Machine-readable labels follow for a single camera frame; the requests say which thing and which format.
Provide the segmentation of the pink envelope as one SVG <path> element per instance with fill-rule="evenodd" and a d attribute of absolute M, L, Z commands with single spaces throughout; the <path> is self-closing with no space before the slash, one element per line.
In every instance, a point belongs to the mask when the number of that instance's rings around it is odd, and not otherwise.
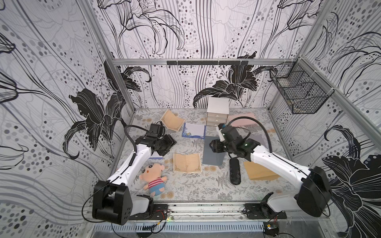
<path fill-rule="evenodd" d="M 228 117 L 227 122 L 231 122 L 233 119 L 238 117 L 250 117 L 256 119 L 255 115 L 253 113 L 246 113 L 246 114 L 238 114 L 238 115 L 230 115 Z M 234 121 L 231 126 L 233 127 L 243 127 L 243 126 L 249 126 L 249 125 L 255 125 L 256 123 L 249 119 L 239 119 Z"/>

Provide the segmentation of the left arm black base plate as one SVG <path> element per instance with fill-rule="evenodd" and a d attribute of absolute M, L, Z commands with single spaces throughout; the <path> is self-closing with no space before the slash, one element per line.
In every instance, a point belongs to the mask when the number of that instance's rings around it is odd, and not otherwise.
<path fill-rule="evenodd" d="M 146 212 L 132 215 L 129 218 L 129 221 L 166 220 L 168 215 L 169 215 L 168 204 L 154 203 L 149 206 Z"/>

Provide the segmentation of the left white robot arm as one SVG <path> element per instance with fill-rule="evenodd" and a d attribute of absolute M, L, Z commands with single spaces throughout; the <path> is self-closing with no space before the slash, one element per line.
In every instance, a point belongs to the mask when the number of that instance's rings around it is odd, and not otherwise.
<path fill-rule="evenodd" d="M 144 164 L 154 153 L 166 155 L 176 141 L 166 134 L 162 122 L 151 124 L 145 135 L 136 140 L 130 135 L 127 137 L 133 145 L 132 153 L 107 180 L 98 181 L 94 187 L 92 217 L 96 220 L 117 225 L 129 219 L 146 220 L 156 212 L 154 197 L 165 191 L 168 178 L 162 174 L 164 165 Z M 135 178 L 144 181 L 143 189 L 148 195 L 131 195 L 130 186 Z"/>

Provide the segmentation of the tan kraft envelope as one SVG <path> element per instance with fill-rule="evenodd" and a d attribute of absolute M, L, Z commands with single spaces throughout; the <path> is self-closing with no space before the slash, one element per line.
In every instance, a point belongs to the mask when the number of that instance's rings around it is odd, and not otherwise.
<path fill-rule="evenodd" d="M 244 167 L 250 180 L 275 180 L 280 177 L 266 167 L 253 162 L 245 161 Z"/>

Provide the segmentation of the dark grey envelope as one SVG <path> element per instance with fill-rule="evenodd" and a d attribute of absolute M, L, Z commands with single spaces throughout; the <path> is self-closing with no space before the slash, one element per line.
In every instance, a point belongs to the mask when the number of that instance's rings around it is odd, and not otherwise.
<path fill-rule="evenodd" d="M 214 153 L 209 146 L 210 143 L 216 139 L 219 141 L 219 137 L 215 137 L 215 136 L 204 137 L 204 149 L 203 149 L 203 156 L 202 156 L 203 165 L 222 166 L 226 153 Z"/>

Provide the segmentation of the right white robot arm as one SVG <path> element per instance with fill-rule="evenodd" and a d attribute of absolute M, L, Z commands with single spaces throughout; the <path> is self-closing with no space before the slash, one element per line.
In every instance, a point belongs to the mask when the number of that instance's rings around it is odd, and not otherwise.
<path fill-rule="evenodd" d="M 328 208 L 332 196 L 326 172 L 315 166 L 309 168 L 277 155 L 268 147 L 251 139 L 242 137 L 236 127 L 230 123 L 216 127 L 219 138 L 210 143 L 214 153 L 227 152 L 248 162 L 261 165 L 291 183 L 296 192 L 276 195 L 269 193 L 264 199 L 264 206 L 274 213 L 287 210 L 301 210 L 313 217 L 320 217 Z"/>

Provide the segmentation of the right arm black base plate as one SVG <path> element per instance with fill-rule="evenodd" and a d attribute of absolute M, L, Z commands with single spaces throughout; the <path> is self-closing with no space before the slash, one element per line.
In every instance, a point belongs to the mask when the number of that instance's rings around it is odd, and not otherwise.
<path fill-rule="evenodd" d="M 245 203 L 242 213 L 250 220 L 256 219 L 286 219 L 287 215 L 284 211 L 275 212 L 268 205 L 269 198 L 273 195 L 273 192 L 268 193 L 260 203 Z"/>

